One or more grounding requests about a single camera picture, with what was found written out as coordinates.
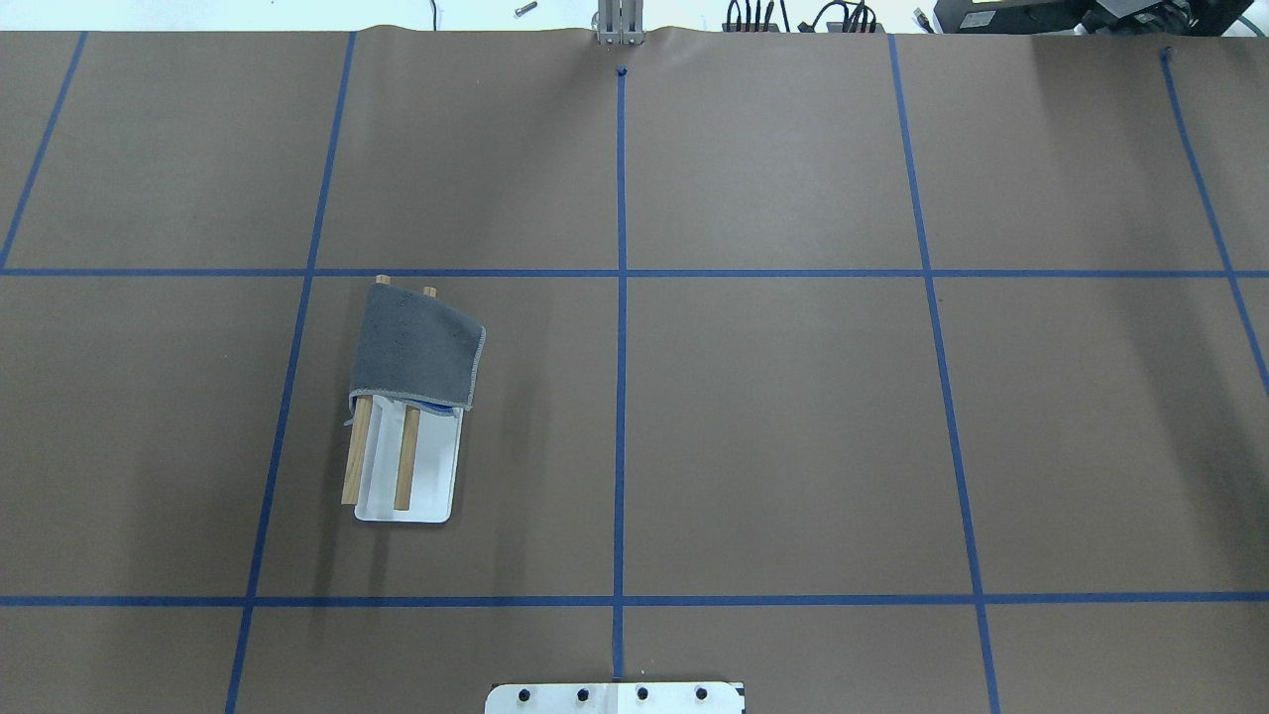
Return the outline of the grey-blue microfibre towel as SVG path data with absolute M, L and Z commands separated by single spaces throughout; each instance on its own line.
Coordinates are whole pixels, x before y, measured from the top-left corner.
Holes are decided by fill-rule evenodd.
M 470 411 L 489 328 L 447 302 L 377 282 L 367 293 L 348 401 L 363 394 L 424 410 Z

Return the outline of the black equipment at table edge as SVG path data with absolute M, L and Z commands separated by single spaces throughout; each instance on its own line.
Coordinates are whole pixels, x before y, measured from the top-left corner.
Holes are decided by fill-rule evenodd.
M 944 36 L 1220 37 L 1251 1 L 934 1 Z

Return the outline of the white rack base plate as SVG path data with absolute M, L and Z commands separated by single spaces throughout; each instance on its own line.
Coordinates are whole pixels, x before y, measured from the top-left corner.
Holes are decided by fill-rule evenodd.
M 406 439 L 404 402 L 376 394 L 367 403 L 368 421 L 363 448 L 363 473 L 354 517 L 363 523 L 400 523 L 439 526 L 450 520 L 456 498 L 458 457 L 464 413 L 418 411 L 416 435 Z M 401 446 L 415 446 L 409 479 L 409 507 L 398 509 L 404 484 Z

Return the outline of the aluminium frame post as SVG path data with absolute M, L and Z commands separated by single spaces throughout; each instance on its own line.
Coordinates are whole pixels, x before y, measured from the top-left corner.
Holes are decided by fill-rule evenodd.
M 600 46 L 640 46 L 646 41 L 642 0 L 600 0 L 594 15 Z

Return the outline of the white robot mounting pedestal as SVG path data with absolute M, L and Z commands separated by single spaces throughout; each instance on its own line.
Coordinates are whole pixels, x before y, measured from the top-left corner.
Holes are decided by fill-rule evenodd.
M 745 713 L 742 684 L 725 681 L 508 684 L 485 713 Z

